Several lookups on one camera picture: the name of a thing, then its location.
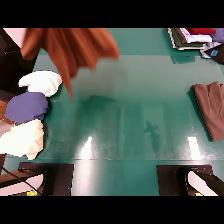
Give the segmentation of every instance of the purple cloth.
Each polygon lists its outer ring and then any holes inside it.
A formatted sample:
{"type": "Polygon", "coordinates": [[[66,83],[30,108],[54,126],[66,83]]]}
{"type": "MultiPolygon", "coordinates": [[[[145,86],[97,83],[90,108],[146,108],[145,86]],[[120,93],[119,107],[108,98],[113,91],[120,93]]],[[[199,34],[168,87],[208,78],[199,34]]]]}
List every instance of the purple cloth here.
{"type": "Polygon", "coordinates": [[[224,28],[216,28],[216,33],[210,36],[213,42],[224,43],[224,28]]]}
{"type": "Polygon", "coordinates": [[[43,93],[26,92],[8,102],[5,117],[19,123],[43,120],[47,109],[48,101],[43,93]]]}

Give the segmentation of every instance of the navy blue cloth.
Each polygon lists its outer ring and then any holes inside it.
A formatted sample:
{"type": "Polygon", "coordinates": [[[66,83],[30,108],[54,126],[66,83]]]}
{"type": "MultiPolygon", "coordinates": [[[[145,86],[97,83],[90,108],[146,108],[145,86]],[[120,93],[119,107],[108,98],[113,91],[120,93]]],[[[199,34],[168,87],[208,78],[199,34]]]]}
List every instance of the navy blue cloth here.
{"type": "Polygon", "coordinates": [[[216,33],[210,36],[213,42],[224,43],[224,28],[216,28],[216,33]]]}
{"type": "Polygon", "coordinates": [[[18,123],[43,120],[47,109],[48,101],[43,93],[26,92],[8,102],[5,117],[18,123]]]}

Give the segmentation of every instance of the cream cloth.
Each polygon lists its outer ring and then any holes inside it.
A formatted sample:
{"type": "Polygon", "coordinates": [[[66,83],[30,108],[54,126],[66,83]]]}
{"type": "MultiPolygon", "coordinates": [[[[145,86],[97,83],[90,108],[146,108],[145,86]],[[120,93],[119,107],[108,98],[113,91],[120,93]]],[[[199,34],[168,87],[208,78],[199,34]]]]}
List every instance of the cream cloth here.
{"type": "Polygon", "coordinates": [[[43,150],[43,137],[43,124],[40,120],[14,126],[0,138],[0,154],[19,157],[26,155],[28,160],[33,160],[43,150]]]}
{"type": "Polygon", "coordinates": [[[19,87],[28,86],[29,92],[41,92],[46,97],[53,96],[62,83],[61,76],[52,71],[36,71],[23,76],[19,87]]]}

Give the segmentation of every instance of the black cable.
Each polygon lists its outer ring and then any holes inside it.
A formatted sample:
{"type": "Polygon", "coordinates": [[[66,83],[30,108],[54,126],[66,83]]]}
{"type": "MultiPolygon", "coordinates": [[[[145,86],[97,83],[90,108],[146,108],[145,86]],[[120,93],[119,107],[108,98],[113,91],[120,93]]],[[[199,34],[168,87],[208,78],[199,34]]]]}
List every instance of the black cable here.
{"type": "Polygon", "coordinates": [[[26,182],[25,180],[22,180],[21,178],[19,178],[19,177],[16,176],[15,174],[9,172],[9,171],[8,171],[7,169],[5,169],[4,167],[2,167],[2,169],[3,169],[6,173],[8,173],[8,174],[14,176],[15,178],[17,178],[20,182],[24,182],[24,183],[26,183],[29,187],[31,187],[32,189],[34,189],[37,193],[39,193],[39,194],[42,196],[42,194],[41,194],[35,187],[33,187],[31,184],[29,184],[29,183],[26,182]]]}

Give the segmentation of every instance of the table surface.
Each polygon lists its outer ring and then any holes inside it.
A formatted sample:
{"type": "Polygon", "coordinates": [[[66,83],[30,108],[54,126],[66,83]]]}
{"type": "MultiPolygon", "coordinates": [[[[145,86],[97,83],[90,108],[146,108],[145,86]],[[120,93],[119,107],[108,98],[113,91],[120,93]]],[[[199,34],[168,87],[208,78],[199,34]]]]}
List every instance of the table surface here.
{"type": "MultiPolygon", "coordinates": [[[[224,66],[172,49],[165,28],[110,31],[120,61],[80,69],[72,102],[63,85],[49,99],[34,162],[75,163],[72,195],[158,195],[157,164],[211,164],[224,179],[224,141],[211,141],[191,89],[224,83],[224,66]]],[[[44,51],[34,70],[57,72],[44,51]]],[[[8,156],[5,167],[20,161],[8,156]]]]}

